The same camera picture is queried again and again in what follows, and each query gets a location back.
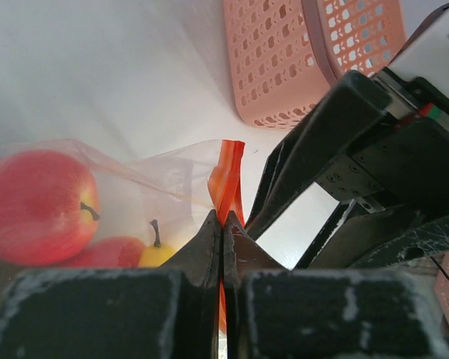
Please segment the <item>clear zip top bag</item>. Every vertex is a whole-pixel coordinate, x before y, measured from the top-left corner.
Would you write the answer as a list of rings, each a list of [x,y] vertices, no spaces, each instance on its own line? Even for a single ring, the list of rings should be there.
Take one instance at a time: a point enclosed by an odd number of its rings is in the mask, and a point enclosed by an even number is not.
[[[41,141],[0,147],[0,159],[31,150],[64,153],[86,165],[94,175],[100,220],[86,247],[115,236],[132,236],[151,246],[155,232],[150,222],[156,219],[161,240],[178,252],[198,233],[209,212],[216,212],[222,228],[229,212],[242,209],[241,141],[205,141],[130,163],[119,162],[76,140]],[[0,260],[0,304],[4,291],[23,271],[108,269],[63,266],[68,260],[47,266],[23,266]]]

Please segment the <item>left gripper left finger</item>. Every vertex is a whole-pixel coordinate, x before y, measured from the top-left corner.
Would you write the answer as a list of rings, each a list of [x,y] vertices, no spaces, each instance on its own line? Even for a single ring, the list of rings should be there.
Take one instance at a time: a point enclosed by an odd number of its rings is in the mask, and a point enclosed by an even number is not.
[[[32,269],[0,304],[0,358],[217,358],[222,228],[156,269]]]

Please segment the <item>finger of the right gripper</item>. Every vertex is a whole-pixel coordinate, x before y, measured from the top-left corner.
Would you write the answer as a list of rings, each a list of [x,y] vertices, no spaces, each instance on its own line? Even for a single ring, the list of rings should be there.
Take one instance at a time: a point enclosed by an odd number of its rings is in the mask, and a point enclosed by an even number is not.
[[[381,269],[449,251],[449,214],[384,211],[349,219],[296,269]]]
[[[351,144],[387,113],[390,94],[348,72],[269,154],[245,231],[258,239]]]

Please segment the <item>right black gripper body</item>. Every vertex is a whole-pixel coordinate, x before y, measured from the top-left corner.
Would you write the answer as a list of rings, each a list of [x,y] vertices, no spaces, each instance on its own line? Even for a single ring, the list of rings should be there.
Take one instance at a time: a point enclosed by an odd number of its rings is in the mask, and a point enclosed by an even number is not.
[[[404,90],[416,108],[384,117],[317,179],[335,200],[369,213],[449,209],[449,99],[422,77]]]

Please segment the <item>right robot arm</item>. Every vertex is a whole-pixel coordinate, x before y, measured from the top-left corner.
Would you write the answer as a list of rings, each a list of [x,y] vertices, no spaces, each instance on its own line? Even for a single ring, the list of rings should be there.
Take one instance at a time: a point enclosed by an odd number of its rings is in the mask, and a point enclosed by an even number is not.
[[[302,268],[379,268],[449,251],[449,4],[377,74],[347,73],[272,151],[248,236],[313,184],[338,207]]]

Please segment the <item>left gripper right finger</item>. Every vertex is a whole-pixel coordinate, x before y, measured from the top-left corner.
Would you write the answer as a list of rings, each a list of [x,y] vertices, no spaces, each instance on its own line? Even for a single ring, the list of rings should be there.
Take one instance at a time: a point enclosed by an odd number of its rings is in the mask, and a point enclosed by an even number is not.
[[[234,212],[223,244],[229,358],[449,358],[429,299],[410,274],[289,271]]]

